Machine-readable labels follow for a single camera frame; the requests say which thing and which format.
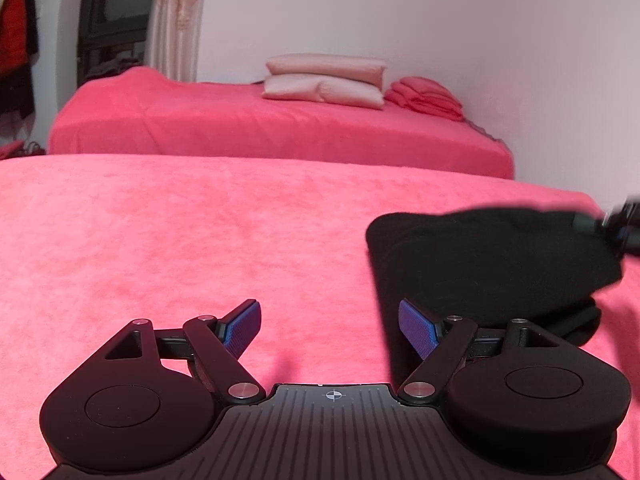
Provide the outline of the lower pink pillow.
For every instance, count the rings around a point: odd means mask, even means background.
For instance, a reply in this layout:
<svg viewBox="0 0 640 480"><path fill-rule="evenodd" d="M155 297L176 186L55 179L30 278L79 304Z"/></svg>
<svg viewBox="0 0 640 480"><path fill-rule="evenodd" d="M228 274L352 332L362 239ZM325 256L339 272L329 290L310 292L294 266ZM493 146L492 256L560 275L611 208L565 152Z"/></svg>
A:
<svg viewBox="0 0 640 480"><path fill-rule="evenodd" d="M382 110L383 93L373 84L333 76L291 74L269 76L262 97Z"/></svg>

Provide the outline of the dark window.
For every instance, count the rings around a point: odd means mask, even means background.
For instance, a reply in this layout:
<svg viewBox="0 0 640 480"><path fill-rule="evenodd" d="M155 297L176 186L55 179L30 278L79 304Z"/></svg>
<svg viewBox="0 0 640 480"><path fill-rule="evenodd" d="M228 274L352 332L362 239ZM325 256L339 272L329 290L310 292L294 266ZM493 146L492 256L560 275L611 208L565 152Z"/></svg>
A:
<svg viewBox="0 0 640 480"><path fill-rule="evenodd" d="M81 0L77 84L143 64L153 0Z"/></svg>

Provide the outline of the folded red blanket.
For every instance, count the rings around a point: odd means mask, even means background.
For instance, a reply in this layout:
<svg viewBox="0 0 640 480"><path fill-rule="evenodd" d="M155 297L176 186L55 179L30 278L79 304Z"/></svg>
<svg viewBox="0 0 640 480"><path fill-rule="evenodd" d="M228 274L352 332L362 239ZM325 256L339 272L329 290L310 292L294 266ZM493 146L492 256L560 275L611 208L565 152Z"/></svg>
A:
<svg viewBox="0 0 640 480"><path fill-rule="evenodd" d="M464 122L462 103L444 86L433 79L404 77L394 81L384 99L413 112Z"/></svg>

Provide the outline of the red far bed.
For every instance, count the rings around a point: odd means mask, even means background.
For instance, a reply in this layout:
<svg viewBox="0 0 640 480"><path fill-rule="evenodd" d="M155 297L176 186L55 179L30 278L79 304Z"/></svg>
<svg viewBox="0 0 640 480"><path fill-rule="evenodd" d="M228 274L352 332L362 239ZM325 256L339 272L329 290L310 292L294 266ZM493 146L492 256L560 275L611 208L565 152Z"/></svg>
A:
<svg viewBox="0 0 640 480"><path fill-rule="evenodd" d="M178 82L135 67L87 82L56 116L52 155L241 157L413 167L513 179L506 144L387 104L273 101L259 84Z"/></svg>

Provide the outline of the pink near bed cover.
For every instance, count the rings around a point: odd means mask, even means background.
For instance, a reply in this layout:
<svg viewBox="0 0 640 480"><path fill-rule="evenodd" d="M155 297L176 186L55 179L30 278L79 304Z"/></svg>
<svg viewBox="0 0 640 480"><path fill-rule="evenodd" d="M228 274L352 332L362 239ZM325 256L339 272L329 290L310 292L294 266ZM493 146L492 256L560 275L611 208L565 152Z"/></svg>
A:
<svg viewBox="0 0 640 480"><path fill-rule="evenodd" d="M582 210L588 196L434 170L295 160L77 155L1 165L1 471L39 479L48 394L122 326L254 298L242 356L276 382L388 382L364 233L388 212Z"/></svg>

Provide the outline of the black pants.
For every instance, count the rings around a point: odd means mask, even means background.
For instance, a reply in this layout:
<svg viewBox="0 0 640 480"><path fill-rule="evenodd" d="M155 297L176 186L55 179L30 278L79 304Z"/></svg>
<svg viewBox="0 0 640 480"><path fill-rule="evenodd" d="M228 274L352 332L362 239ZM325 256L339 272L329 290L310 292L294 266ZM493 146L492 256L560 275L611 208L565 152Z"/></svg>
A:
<svg viewBox="0 0 640 480"><path fill-rule="evenodd" d="M593 296L618 283L615 249L570 210L478 208L451 214L383 214L366 241L389 344L408 347L401 300L484 328L526 318L574 344L600 323Z"/></svg>

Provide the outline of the upper pink pillow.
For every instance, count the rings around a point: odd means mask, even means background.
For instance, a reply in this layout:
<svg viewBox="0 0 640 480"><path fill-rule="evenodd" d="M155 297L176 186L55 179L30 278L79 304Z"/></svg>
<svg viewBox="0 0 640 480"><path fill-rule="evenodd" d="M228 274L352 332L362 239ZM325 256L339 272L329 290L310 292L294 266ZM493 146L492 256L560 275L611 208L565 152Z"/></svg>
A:
<svg viewBox="0 0 640 480"><path fill-rule="evenodd" d="M373 84L381 89L387 65L378 58L333 54L284 54L268 58L271 75L323 75Z"/></svg>

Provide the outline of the pink patterned curtain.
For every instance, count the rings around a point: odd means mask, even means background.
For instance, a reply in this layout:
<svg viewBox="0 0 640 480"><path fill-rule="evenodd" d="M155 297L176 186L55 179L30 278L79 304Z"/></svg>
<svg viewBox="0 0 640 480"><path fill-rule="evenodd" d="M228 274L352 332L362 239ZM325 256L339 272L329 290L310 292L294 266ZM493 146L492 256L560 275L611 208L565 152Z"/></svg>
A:
<svg viewBox="0 0 640 480"><path fill-rule="evenodd" d="M204 0L153 0L145 41L146 66L176 81L196 78Z"/></svg>

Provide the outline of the pink pillow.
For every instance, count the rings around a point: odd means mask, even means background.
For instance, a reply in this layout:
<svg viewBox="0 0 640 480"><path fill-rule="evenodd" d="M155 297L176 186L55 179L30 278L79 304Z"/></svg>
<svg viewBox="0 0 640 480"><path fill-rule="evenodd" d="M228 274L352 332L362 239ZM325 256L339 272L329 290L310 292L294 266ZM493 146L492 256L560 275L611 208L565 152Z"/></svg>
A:
<svg viewBox="0 0 640 480"><path fill-rule="evenodd" d="M268 58L271 75L323 75L373 84L381 89L387 65L378 58L333 54L284 54Z"/></svg>
<svg viewBox="0 0 640 480"><path fill-rule="evenodd" d="M333 76L291 74L269 76L262 97L382 110L383 93L373 84Z"/></svg>

